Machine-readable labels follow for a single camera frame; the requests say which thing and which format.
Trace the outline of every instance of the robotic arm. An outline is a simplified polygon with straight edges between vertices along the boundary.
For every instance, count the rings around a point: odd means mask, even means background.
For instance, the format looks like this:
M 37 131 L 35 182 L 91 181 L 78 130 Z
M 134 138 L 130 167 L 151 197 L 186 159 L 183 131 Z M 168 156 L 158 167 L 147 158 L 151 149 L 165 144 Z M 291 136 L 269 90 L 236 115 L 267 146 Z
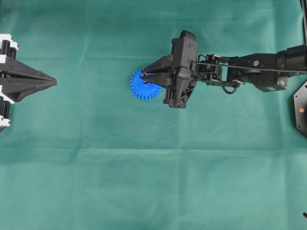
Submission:
M 182 31 L 172 44 L 171 54 L 145 67 L 141 77 L 143 81 L 165 88 L 163 103 L 172 108 L 187 106 L 198 81 L 221 87 L 227 94 L 235 93 L 245 83 L 252 83 L 263 92 L 272 92 L 286 90 L 289 77 L 307 74 L 305 45 L 277 54 L 198 55 L 196 37 L 188 31 Z M 223 67 L 228 67 L 226 80 L 222 80 Z

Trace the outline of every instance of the blue gear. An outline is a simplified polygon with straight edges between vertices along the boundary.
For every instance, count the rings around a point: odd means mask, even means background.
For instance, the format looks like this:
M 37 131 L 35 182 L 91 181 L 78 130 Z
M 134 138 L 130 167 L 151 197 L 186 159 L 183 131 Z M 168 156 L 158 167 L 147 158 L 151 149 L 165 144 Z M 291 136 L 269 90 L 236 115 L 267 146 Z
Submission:
M 130 87 L 133 94 L 140 100 L 154 99 L 160 92 L 161 87 L 150 82 L 145 83 L 141 76 L 143 76 L 141 70 L 136 71 L 131 77 Z

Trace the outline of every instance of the green cloth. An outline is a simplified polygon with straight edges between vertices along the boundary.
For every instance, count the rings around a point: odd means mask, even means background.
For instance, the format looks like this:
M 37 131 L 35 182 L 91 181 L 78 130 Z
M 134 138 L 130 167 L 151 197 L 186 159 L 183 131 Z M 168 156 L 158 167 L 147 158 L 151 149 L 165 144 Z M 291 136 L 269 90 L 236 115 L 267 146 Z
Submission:
M 293 94 L 199 83 L 184 110 L 130 91 L 132 74 L 191 31 L 199 53 L 303 44 L 298 0 L 3 0 L 0 33 L 58 86 L 0 133 L 1 230 L 307 228 L 307 140 Z

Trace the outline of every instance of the wire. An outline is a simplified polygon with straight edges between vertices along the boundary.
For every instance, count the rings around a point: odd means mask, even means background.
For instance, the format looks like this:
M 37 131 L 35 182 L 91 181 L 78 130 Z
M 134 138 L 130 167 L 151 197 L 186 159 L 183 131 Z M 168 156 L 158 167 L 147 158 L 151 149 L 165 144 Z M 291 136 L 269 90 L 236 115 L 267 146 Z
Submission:
M 230 91 L 228 91 L 228 90 L 226 89 L 226 87 L 225 87 L 224 85 L 222 85 L 222 89 L 223 89 L 224 92 L 227 93 L 227 94 L 234 94 L 238 88 L 239 88 L 239 87 L 236 86 L 236 87 L 234 87 L 234 90 L 230 92 Z
M 194 64 L 205 65 L 205 66 L 220 66 L 220 67 L 231 67 L 231 68 L 237 68 L 237 69 L 253 69 L 253 70 L 271 71 L 271 72 L 303 73 L 303 74 L 307 74 L 307 71 L 301 71 L 301 70 L 257 69 L 257 68 L 252 68 L 252 67 L 211 64 L 211 63 L 204 63 L 204 62 L 198 62 L 198 61 L 190 61 L 190 62 L 194 63 Z
M 201 60 L 201 57 L 204 57 L 204 58 L 207 60 L 207 57 L 206 57 L 205 55 L 203 55 L 203 54 L 199 54 L 199 55 L 198 55 L 198 61 L 200 61 L 200 60 Z

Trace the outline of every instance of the white robotic part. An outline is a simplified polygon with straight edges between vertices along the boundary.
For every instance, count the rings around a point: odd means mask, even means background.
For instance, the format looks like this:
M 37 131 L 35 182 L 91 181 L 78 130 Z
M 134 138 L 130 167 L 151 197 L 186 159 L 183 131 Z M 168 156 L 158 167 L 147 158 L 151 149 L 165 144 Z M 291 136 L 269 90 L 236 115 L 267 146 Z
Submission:
M 0 55 L 0 64 L 5 64 L 5 62 L 6 62 L 6 55 L 1 54 Z
M 2 93 L 2 85 L 0 85 L 0 96 L 3 97 L 4 101 L 8 101 L 11 104 L 15 102 L 8 98 L 6 95 Z M 0 127 L 9 127 L 11 125 L 10 119 L 5 119 L 3 116 L 0 115 Z
M 10 48 L 19 49 L 18 43 L 13 41 L 13 38 L 10 34 L 0 34 L 0 47 L 2 46 L 2 41 L 8 40 L 10 42 Z
M 0 115 L 0 127 L 9 127 L 11 126 L 10 119 L 4 119 L 3 116 Z
M 15 104 L 13 100 L 11 100 L 8 96 L 2 93 L 2 85 L 0 85 L 0 97 L 3 97 L 3 100 L 10 102 L 10 104 Z

